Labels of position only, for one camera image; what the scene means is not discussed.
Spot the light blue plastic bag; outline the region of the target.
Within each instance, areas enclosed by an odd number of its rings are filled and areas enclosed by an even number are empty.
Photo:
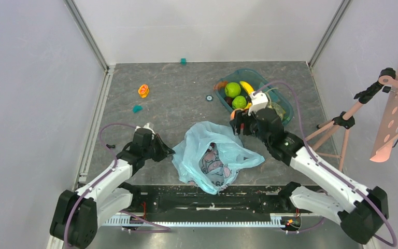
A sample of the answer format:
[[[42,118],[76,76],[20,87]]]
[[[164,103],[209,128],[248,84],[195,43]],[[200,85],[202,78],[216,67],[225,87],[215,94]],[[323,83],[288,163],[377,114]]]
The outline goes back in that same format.
[[[217,145],[217,155],[207,152],[210,143]],[[265,161],[260,154],[244,148],[232,128],[209,121],[194,124],[173,150],[172,163],[179,180],[212,195],[232,184],[240,170]]]

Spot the green netted fake melon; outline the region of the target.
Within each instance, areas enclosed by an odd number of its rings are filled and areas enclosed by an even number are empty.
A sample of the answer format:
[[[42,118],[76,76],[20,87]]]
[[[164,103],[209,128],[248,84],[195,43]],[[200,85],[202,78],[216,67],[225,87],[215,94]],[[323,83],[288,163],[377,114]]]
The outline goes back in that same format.
[[[286,111],[279,104],[275,102],[270,102],[268,104],[268,107],[274,109],[277,115],[280,117],[281,121],[284,121]]]

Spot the green fake apple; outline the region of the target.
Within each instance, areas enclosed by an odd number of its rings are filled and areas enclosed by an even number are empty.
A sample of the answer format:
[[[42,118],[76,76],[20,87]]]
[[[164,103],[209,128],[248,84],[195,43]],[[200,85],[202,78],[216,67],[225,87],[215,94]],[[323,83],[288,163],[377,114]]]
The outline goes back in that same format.
[[[241,86],[236,82],[227,83],[224,92],[227,97],[236,98],[241,93]]]

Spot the dark red fake grapes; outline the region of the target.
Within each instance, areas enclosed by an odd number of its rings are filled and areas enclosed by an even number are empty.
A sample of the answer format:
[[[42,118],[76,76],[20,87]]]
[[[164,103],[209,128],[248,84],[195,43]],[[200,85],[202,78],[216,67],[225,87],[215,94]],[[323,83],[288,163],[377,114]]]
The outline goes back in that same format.
[[[218,154],[218,150],[217,150],[217,145],[215,143],[210,143],[208,149],[207,149],[208,153],[213,153],[214,155]]]

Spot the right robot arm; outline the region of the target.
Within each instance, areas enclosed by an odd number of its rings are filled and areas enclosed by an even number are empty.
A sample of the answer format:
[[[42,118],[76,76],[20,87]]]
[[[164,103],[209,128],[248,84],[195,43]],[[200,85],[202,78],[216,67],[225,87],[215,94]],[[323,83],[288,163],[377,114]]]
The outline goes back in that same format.
[[[279,206],[286,212],[303,209],[340,225],[343,232],[359,244],[376,238],[388,223],[388,195],[380,187],[367,188],[347,177],[316,154],[299,136],[286,131],[271,108],[250,113],[237,109],[230,125],[237,135],[257,137],[276,160],[309,177],[327,193],[314,192],[290,182],[280,192]]]

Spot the pink fake peach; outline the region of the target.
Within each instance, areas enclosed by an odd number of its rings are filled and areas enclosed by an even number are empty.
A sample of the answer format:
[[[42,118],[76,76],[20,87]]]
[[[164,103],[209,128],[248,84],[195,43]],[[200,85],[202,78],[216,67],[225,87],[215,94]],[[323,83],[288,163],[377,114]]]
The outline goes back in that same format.
[[[243,113],[243,112],[244,112],[244,109],[242,109],[242,108],[237,108],[237,109],[233,110],[230,114],[230,120],[233,120],[238,113]]]

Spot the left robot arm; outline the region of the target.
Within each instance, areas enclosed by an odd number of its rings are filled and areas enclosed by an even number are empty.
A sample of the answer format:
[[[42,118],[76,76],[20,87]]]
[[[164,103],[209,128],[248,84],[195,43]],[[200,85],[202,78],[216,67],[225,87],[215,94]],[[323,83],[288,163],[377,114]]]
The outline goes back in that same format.
[[[137,127],[132,141],[114,155],[112,163],[99,176],[75,191],[60,194],[50,235],[68,246],[87,248],[99,227],[116,213],[141,207],[142,197],[126,180],[147,160],[160,162],[174,153],[152,128]]]

